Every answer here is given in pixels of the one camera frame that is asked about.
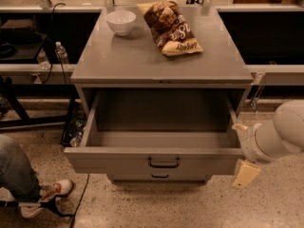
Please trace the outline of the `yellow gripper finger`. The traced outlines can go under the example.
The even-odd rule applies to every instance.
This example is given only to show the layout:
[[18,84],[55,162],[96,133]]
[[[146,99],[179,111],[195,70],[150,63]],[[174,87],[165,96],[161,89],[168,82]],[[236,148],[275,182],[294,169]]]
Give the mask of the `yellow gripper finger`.
[[236,189],[242,189],[250,184],[260,172],[257,164],[247,160],[238,160],[235,168],[235,175],[232,185]]

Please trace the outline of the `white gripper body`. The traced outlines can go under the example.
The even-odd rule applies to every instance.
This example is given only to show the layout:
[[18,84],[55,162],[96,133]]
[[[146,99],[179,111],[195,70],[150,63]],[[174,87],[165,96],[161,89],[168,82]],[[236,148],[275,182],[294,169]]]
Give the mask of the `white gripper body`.
[[255,164],[269,164],[273,160],[267,156],[257,145],[256,131],[260,123],[248,126],[242,123],[234,123],[232,129],[237,132],[240,150],[246,160]]

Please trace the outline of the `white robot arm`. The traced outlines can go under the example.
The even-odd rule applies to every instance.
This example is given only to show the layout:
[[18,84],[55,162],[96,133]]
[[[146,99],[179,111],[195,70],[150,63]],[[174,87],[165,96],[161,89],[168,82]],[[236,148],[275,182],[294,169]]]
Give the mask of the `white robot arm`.
[[266,123],[247,126],[235,123],[244,159],[238,159],[233,186],[242,189],[260,173],[261,167],[304,152],[304,101],[282,104]]

